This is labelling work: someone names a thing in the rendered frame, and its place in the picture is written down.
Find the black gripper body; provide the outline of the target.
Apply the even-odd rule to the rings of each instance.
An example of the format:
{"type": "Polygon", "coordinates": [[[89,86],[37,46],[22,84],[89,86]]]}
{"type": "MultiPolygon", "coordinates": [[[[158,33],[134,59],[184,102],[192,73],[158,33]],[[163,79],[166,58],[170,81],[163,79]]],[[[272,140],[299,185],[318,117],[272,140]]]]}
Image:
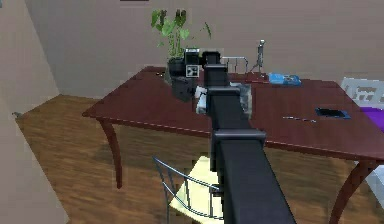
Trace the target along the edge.
{"type": "Polygon", "coordinates": [[[172,94],[183,102],[189,102],[195,96],[197,83],[194,78],[174,77],[172,79],[172,94]]]}

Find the grey metal chair yellow seat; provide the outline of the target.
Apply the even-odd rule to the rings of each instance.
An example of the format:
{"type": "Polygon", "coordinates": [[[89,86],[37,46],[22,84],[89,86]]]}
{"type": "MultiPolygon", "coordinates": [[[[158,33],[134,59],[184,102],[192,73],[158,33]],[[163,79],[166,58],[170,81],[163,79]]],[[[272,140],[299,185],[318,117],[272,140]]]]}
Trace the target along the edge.
{"type": "Polygon", "coordinates": [[[153,157],[153,161],[164,191],[166,224],[173,224],[171,208],[198,224],[224,224],[218,177],[210,170],[208,157],[201,156],[189,174],[178,171],[157,157],[153,157]]]}

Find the black cellphone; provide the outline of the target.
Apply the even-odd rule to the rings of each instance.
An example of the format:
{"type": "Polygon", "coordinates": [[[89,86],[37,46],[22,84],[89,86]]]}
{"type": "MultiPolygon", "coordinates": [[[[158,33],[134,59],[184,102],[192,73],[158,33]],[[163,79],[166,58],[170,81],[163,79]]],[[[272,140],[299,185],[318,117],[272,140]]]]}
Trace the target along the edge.
{"type": "Polygon", "coordinates": [[[318,116],[339,118],[339,119],[350,119],[350,115],[344,110],[316,108],[315,112],[318,116]]]}

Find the green house plant black pot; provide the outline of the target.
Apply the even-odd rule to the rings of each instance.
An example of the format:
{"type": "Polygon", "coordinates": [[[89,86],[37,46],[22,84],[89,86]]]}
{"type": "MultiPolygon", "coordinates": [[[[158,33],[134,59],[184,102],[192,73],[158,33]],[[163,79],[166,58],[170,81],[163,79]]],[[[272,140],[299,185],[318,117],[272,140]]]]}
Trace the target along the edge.
{"type": "Polygon", "coordinates": [[[154,9],[151,13],[151,28],[159,32],[164,38],[160,40],[158,47],[168,44],[167,65],[163,75],[164,81],[171,85],[172,78],[185,73],[185,50],[188,45],[182,42],[193,40],[190,30],[186,27],[187,11],[177,9],[174,16],[169,16],[166,9],[154,9]]]}

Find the dark red wooden table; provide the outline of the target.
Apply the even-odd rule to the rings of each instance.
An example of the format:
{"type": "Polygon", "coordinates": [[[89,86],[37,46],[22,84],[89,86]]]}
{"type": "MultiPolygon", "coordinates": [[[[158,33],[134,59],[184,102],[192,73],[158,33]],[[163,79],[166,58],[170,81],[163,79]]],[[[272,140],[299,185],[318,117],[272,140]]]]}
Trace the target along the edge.
{"type": "MultiPolygon", "coordinates": [[[[199,137],[210,135],[208,118],[172,96],[171,87],[158,75],[162,71],[161,67],[144,68],[83,113],[98,120],[107,136],[118,187],[122,186],[122,163],[115,124],[199,137]]],[[[384,164],[384,133],[333,81],[304,79],[299,87],[256,82],[252,95],[251,124],[267,132],[268,147],[358,163],[340,189],[331,213],[329,224],[338,224],[361,182],[384,164]],[[318,116],[316,108],[344,110],[350,119],[318,116]]]]}

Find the grey white box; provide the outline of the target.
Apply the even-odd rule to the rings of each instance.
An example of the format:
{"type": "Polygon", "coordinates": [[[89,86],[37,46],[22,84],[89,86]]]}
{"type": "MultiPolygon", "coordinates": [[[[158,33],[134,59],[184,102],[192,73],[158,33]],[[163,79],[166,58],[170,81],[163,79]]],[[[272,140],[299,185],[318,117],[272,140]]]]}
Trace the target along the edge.
{"type": "MultiPolygon", "coordinates": [[[[236,87],[240,90],[240,104],[243,108],[244,113],[251,118],[252,115],[252,91],[250,84],[242,84],[242,83],[230,83],[231,87],[236,87]]],[[[197,114],[205,114],[206,113],[206,93],[207,89],[201,86],[198,86],[195,91],[195,98],[198,100],[196,105],[195,112],[197,114]]]]}

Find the silver statuette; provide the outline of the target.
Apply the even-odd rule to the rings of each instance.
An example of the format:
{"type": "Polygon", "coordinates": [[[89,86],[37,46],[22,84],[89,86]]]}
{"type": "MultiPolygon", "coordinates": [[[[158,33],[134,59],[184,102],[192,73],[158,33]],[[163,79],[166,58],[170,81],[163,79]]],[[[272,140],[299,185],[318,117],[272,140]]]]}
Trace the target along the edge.
{"type": "Polygon", "coordinates": [[[258,70],[259,73],[261,73],[261,70],[263,68],[263,63],[264,63],[264,45],[265,45],[265,40],[261,39],[259,41],[258,47],[257,47],[257,61],[256,64],[253,65],[251,68],[250,72],[254,72],[255,69],[258,70]]]}

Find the blue book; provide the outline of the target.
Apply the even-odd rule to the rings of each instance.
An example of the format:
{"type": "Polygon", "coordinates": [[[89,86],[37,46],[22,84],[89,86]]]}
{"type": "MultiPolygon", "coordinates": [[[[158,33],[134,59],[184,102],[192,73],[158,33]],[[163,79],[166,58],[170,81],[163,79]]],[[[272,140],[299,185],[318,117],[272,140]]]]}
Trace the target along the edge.
{"type": "Polygon", "coordinates": [[[275,85],[300,86],[301,79],[297,75],[269,73],[269,83],[275,85]]]}

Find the grey pen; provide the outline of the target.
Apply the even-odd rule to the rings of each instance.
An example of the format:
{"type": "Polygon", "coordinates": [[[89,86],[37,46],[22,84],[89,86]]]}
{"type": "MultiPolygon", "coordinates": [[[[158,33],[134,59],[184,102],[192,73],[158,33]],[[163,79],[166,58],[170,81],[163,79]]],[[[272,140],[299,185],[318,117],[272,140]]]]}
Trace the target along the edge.
{"type": "Polygon", "coordinates": [[[297,120],[297,121],[311,122],[311,123],[316,123],[317,122],[314,119],[301,118],[301,117],[295,117],[295,116],[283,116],[282,118],[283,119],[288,119],[288,120],[297,120]]]}

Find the purple cushion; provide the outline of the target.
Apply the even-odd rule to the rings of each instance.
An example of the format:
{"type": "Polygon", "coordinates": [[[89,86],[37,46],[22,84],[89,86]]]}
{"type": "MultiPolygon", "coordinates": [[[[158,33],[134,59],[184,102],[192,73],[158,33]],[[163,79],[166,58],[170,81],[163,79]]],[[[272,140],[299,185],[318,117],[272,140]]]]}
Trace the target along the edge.
{"type": "Polygon", "coordinates": [[[384,110],[372,107],[362,107],[361,110],[384,133],[384,110]]]}

